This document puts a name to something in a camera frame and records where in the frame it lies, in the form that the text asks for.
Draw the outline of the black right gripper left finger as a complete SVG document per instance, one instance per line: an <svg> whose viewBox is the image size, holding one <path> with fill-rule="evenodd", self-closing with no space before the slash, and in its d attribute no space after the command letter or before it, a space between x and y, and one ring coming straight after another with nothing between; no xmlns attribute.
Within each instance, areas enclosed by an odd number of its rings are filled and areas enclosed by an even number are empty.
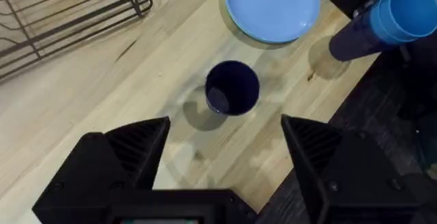
<svg viewBox="0 0 437 224"><path fill-rule="evenodd" d="M83 135L33 213L41 223L103 223L117 194L153 187L170 124L160 117Z"/></svg>

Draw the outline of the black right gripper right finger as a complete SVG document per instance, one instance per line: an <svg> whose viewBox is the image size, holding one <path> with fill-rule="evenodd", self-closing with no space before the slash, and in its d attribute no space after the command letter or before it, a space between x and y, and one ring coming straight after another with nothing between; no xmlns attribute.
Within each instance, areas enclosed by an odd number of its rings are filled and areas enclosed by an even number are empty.
<svg viewBox="0 0 437 224"><path fill-rule="evenodd" d="M311 223L409 223L421 207L365 133L281 116Z"/></svg>

